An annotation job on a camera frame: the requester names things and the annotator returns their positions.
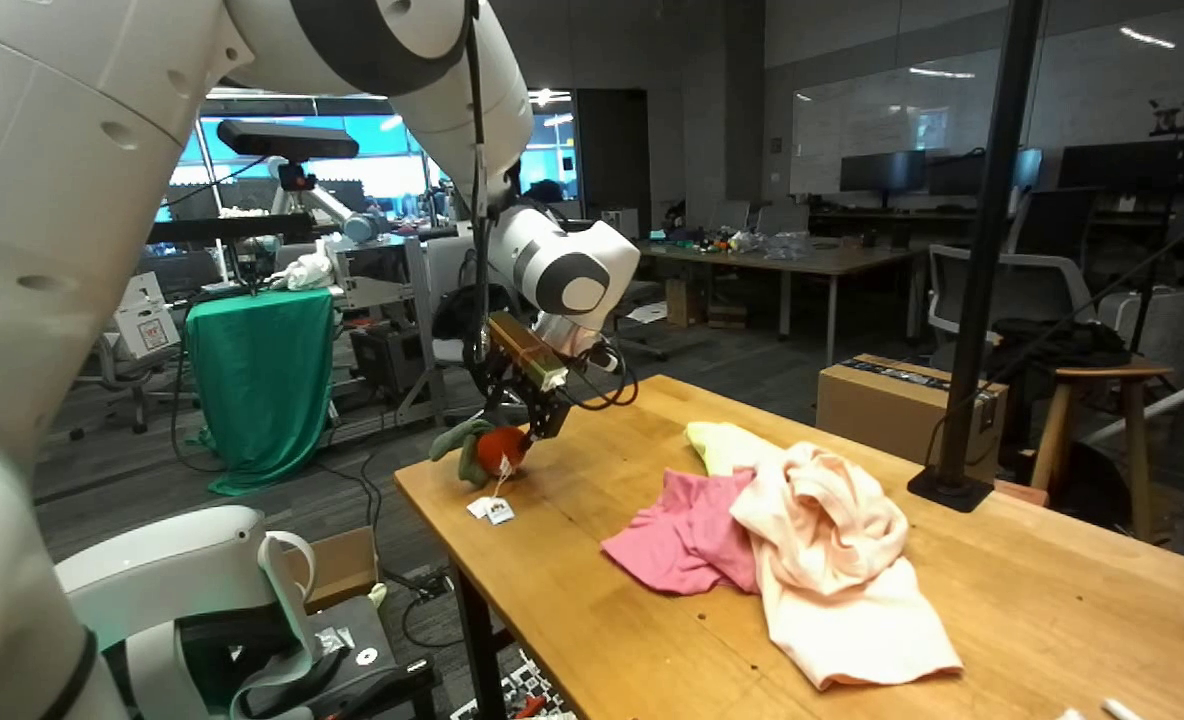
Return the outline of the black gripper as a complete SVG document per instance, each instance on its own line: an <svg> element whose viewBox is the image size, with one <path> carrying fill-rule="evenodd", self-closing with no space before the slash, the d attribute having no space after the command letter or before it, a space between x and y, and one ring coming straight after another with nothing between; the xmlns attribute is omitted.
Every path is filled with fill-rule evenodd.
<svg viewBox="0 0 1184 720"><path fill-rule="evenodd" d="M492 310L485 319L485 355L477 359L477 382L485 391L485 417L492 422L514 422L534 438L557 435L570 408L570 401L562 394L568 359L509 310Z"/></svg>

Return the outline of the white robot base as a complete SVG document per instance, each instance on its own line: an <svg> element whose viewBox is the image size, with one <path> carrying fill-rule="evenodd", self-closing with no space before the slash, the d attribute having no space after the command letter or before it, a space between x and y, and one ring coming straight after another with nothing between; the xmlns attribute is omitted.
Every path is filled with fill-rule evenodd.
<svg viewBox="0 0 1184 720"><path fill-rule="evenodd" d="M125 720L129 706L102 653L129 648L129 678L143 713L198 716L203 696L175 660L175 619L274 608L296 635L292 653L246 674L246 691L288 686L319 662L304 594L274 568L288 543L314 563L292 533L268 533L250 509L219 502L120 533L55 563L30 517L22 472L0 455L0 720Z"/></svg>

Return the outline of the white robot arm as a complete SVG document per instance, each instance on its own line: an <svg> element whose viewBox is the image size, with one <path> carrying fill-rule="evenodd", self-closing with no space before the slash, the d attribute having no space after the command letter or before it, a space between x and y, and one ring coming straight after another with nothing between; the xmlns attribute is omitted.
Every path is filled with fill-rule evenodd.
<svg viewBox="0 0 1184 720"><path fill-rule="evenodd" d="M488 0L0 0L0 465L36 450L215 92L378 103L492 229L534 335L599 344L635 250L509 199L531 92Z"/></svg>

